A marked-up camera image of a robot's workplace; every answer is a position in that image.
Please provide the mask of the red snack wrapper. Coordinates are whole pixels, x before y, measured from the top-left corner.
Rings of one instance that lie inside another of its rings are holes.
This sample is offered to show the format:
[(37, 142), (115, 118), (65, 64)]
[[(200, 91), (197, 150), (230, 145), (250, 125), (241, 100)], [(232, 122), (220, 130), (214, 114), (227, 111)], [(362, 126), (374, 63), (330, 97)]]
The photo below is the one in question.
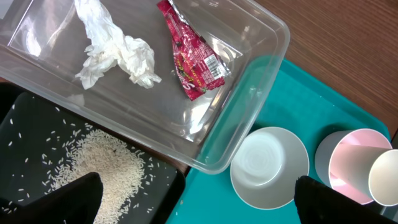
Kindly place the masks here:
[(223, 86), (230, 70), (221, 57), (191, 28), (172, 1), (161, 0), (157, 7), (171, 33), (176, 74), (189, 99)]

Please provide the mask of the pile of rice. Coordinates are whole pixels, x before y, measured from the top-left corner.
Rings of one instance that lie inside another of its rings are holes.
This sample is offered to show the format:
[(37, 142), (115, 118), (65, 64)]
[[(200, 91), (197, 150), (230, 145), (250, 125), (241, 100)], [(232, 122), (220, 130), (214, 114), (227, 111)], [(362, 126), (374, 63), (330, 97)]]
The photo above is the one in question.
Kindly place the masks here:
[(127, 143), (98, 128), (78, 140), (76, 146), (67, 153), (70, 164), (59, 166), (53, 176), (50, 193), (89, 172), (97, 172), (103, 183), (103, 197), (95, 222), (120, 223), (119, 217), (128, 210), (125, 200), (134, 197), (142, 186), (144, 160), (130, 151)]

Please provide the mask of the white cup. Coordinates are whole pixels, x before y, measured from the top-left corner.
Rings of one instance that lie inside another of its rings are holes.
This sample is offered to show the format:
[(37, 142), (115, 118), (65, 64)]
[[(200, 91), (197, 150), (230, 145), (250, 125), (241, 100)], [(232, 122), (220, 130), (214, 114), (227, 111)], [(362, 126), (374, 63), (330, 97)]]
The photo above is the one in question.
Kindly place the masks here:
[(397, 205), (397, 150), (340, 144), (331, 173), (383, 206)]

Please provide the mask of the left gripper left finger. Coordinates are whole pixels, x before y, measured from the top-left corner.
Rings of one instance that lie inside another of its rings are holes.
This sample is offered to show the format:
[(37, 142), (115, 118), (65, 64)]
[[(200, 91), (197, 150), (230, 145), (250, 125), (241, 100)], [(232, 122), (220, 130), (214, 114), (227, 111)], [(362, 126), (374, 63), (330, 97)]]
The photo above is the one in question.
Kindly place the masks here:
[(1, 223), (93, 223), (103, 197), (103, 183), (90, 172), (15, 213), (2, 214)]

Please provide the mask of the grey bowl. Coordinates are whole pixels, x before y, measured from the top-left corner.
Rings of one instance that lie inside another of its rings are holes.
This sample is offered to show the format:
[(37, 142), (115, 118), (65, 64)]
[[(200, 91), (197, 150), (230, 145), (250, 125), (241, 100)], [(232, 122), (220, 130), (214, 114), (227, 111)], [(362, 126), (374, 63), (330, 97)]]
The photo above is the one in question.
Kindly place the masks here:
[(301, 139), (288, 129), (266, 127), (245, 137), (231, 161), (230, 178), (244, 203), (274, 210), (294, 200), (296, 180), (309, 171)]

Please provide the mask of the white tissue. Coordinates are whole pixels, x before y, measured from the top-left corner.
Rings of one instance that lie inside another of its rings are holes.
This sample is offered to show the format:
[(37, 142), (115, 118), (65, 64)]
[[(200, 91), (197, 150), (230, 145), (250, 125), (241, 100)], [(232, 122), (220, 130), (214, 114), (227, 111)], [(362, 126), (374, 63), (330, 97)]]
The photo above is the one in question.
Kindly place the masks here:
[(88, 58), (75, 77), (89, 89), (115, 66), (129, 75), (130, 81), (146, 89), (162, 79), (155, 74), (155, 54), (141, 38), (125, 35), (99, 0), (75, 0), (76, 13), (85, 26), (91, 44), (86, 47)]

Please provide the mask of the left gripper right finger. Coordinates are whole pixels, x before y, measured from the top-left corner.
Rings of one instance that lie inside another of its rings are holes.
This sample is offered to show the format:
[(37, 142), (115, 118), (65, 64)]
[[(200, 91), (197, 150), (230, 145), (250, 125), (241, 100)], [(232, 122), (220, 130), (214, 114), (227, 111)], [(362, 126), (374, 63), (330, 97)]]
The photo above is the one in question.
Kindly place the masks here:
[(301, 224), (396, 224), (317, 180), (296, 180), (294, 203)]

